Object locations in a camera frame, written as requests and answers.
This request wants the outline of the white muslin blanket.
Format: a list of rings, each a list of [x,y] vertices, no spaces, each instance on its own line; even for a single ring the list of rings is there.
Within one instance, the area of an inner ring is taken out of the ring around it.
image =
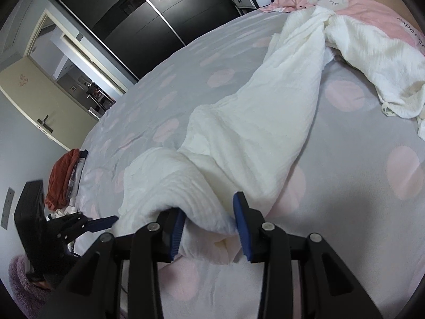
[[[231,263],[241,247],[233,196],[241,191],[262,213],[271,210],[308,137],[334,51],[375,86],[384,113],[421,114],[422,53],[323,7],[292,12],[237,93],[194,109],[178,150],[149,149],[126,168],[113,234],[132,234],[177,207],[187,216],[178,253]]]

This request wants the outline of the white folded clothes pile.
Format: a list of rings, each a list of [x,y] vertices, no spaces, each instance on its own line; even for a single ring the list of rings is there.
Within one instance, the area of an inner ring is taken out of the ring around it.
[[[77,213],[79,211],[80,211],[80,209],[76,205],[69,204],[68,206],[66,206],[64,208],[55,209],[54,211],[49,211],[49,213],[46,217],[46,220],[51,221],[51,220],[54,220],[54,219],[65,217],[67,215],[72,215],[72,214]]]

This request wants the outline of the rust red folded sweater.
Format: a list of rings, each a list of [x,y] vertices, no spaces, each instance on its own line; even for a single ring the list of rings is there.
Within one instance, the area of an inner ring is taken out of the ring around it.
[[[45,205],[50,211],[63,209],[68,202],[66,194],[72,171],[80,158],[80,150],[74,148],[60,157],[53,165],[48,182],[48,193],[45,196]]]

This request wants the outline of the purple fuzzy sleeve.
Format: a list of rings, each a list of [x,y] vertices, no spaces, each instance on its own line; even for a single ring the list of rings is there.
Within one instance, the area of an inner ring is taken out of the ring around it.
[[[25,272],[25,256],[15,256],[9,263],[9,283],[13,298],[27,318],[38,318],[51,291],[31,283]]]

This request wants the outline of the grey polka dot bedsheet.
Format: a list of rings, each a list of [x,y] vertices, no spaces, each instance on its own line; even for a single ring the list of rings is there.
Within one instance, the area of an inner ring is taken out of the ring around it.
[[[321,234],[384,318],[424,275],[424,36],[372,2],[279,0],[145,75],[84,141],[77,207],[134,233],[187,221],[159,270],[166,318],[255,318],[233,195],[283,230]]]

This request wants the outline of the beige room door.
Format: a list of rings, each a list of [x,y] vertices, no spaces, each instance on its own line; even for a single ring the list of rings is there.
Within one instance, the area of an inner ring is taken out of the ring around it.
[[[66,150],[80,148],[96,120],[24,57],[1,71],[1,92],[34,126]]]

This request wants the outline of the black sliding wardrobe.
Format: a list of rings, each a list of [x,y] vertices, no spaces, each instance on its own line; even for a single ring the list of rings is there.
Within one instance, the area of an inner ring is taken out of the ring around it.
[[[136,79],[237,18],[232,0],[56,0]]]

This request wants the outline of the light pink printed pillow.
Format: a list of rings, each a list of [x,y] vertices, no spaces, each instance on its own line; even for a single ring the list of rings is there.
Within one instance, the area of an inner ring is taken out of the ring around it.
[[[274,0],[260,10],[265,13],[289,13],[315,6],[375,26],[388,37],[402,40],[424,53],[424,34],[390,7],[375,0]]]

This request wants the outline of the grey wall switch plate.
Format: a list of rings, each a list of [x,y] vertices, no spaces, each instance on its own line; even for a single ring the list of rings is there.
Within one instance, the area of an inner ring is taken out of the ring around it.
[[[6,192],[6,197],[4,199],[4,206],[1,212],[1,227],[4,230],[8,229],[9,216],[10,216],[11,206],[14,199],[14,194],[15,194],[14,189],[9,187]]]

